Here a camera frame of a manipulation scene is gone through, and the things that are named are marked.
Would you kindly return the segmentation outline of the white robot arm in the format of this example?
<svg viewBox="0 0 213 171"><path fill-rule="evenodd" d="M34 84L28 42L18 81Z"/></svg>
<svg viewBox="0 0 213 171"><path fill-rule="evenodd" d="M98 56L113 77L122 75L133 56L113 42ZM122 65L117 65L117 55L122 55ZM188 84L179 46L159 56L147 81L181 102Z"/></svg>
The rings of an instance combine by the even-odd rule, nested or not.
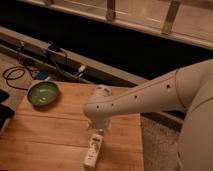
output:
<svg viewBox="0 0 213 171"><path fill-rule="evenodd" d="M213 171L213 59L173 70L118 95L99 85L84 106L95 129L106 128L117 115L174 110L186 113L177 147L178 171Z"/></svg>

